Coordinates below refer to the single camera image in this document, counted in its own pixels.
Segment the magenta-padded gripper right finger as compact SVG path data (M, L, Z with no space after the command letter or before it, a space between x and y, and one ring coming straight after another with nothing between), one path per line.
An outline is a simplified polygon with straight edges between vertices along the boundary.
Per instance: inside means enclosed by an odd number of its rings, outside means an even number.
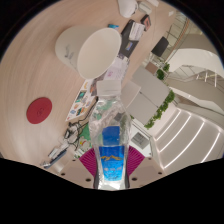
M140 188L165 176L163 169L151 157L145 157L130 146L126 166L128 188Z

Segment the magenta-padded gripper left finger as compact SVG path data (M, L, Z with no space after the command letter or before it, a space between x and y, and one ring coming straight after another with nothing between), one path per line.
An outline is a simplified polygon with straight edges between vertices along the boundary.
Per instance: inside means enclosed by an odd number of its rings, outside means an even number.
M96 189L99 178L94 150L90 149L79 159L69 162L60 172L60 176L81 187Z

